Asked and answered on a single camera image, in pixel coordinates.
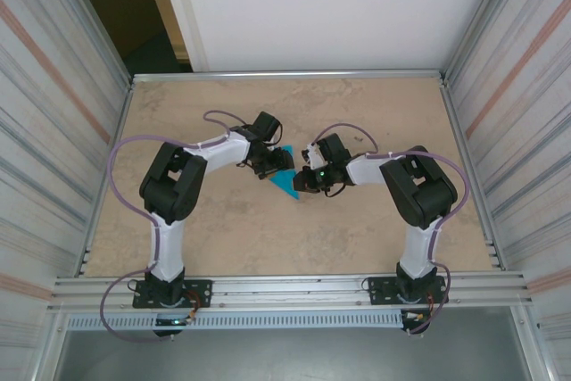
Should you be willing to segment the turquoise cloth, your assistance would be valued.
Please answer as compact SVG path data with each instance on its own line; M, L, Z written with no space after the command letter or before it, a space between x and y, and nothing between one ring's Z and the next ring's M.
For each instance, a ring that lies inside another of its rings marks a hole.
M274 150L277 148L285 148L293 155L293 148L290 145L286 146L272 146L272 159L274 160ZM295 200L299 200L299 192L296 192L293 188L293 178L295 176L295 167L293 170L279 171L269 180L279 187L286 194L292 196Z

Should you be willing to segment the aluminium table end rail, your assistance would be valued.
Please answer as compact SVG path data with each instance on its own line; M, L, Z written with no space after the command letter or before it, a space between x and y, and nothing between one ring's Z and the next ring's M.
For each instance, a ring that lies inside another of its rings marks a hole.
M133 83L201 82L235 80L304 80L304 79L439 79L441 72L430 69L391 70L287 70L287 71L229 71L192 73L136 74Z

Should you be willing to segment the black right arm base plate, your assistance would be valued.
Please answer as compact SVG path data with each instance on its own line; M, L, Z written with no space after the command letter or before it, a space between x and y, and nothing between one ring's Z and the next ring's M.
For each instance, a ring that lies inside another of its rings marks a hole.
M442 276L408 280L401 277L367 277L365 280L372 305L429 304L448 302L446 283Z

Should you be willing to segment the aluminium table side rail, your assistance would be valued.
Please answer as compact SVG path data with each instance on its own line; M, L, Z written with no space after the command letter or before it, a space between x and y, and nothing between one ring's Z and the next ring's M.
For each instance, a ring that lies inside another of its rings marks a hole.
M107 147L107 153L106 153L107 157L103 162L102 179L100 181L100 186L98 188L96 198L94 199L94 202L92 204L92 210L90 212L89 222L87 224L87 229L84 235L84 243L81 247L76 267L73 273L71 274L72 277L81 277L85 271L85 266L87 265L89 260L89 254L91 253L92 243L94 241L97 224L100 218L100 213L103 207L104 198L107 192L107 186L108 186L107 162L109 160L109 155L111 154L112 149L120 141L120 138L122 136L122 132L125 127L126 119L128 116L128 110L131 105L134 93L134 87L135 84L131 83L130 87L128 88L125 100L120 109L120 115L118 117L115 131Z
M452 102L451 91L445 82L441 83L440 92L451 124L452 134L454 135L456 145L459 149L460 158L471 185L471 194L484 232L484 240L486 245L488 247L492 247L494 250L494 253L491 256L492 267L494 269L504 271L507 269L507 266L504 261L503 251L498 242L499 233L494 225L492 213L488 207L487 201L485 200L484 190L480 184L476 172L476 166L468 148L468 139L460 126L459 117Z

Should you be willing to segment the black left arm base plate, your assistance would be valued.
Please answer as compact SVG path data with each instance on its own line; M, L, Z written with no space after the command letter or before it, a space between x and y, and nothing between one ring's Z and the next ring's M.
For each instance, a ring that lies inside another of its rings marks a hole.
M173 285L138 280L132 301L135 309L192 309L211 306L210 280L183 280Z

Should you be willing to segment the cream door frame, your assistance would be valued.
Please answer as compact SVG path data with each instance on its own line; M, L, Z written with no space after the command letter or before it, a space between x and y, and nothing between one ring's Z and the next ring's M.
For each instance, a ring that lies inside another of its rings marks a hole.
M193 72L210 71L191 0L154 0L178 62Z

